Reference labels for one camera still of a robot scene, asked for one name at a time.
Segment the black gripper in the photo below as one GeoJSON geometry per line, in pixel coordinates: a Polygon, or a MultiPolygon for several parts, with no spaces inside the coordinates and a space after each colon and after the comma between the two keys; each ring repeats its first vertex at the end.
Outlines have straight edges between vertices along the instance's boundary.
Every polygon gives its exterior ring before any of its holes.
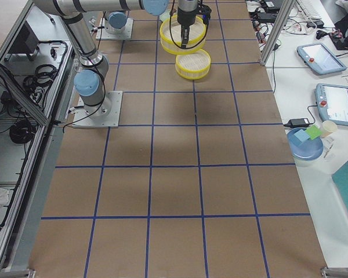
{"type": "Polygon", "coordinates": [[[189,42],[191,25],[195,22],[198,2],[196,0],[178,0],[177,22],[181,24],[181,49],[185,49],[189,42]]]}

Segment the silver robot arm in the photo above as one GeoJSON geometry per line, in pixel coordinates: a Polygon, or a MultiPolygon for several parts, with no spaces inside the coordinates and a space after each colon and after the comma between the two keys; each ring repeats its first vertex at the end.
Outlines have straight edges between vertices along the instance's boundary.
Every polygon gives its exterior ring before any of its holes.
{"type": "Polygon", "coordinates": [[[79,93],[86,118],[98,119],[111,111],[104,79],[108,72],[107,57],[99,52],[84,20],[86,12],[126,12],[143,10],[153,16],[163,14],[168,1],[35,1],[43,12],[60,16],[66,34],[75,47],[81,72],[74,78],[74,87],[79,93]]]}
{"type": "Polygon", "coordinates": [[[124,11],[113,11],[104,16],[104,27],[109,34],[120,34],[124,31],[128,18],[124,11]]]}

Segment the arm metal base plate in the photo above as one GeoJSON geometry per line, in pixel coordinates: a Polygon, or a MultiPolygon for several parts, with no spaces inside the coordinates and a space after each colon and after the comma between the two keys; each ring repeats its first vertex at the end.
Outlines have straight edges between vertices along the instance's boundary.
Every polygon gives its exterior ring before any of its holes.
{"type": "Polygon", "coordinates": [[[104,128],[119,126],[119,117],[121,114],[123,91],[108,91],[104,102],[98,109],[95,107],[84,106],[81,97],[78,99],[78,105],[81,109],[77,109],[74,114],[72,127],[76,128],[104,128]]]}
{"type": "Polygon", "coordinates": [[[105,19],[100,20],[100,27],[96,34],[96,39],[102,41],[126,41],[132,38],[133,18],[128,18],[124,27],[114,28],[105,19]]]}

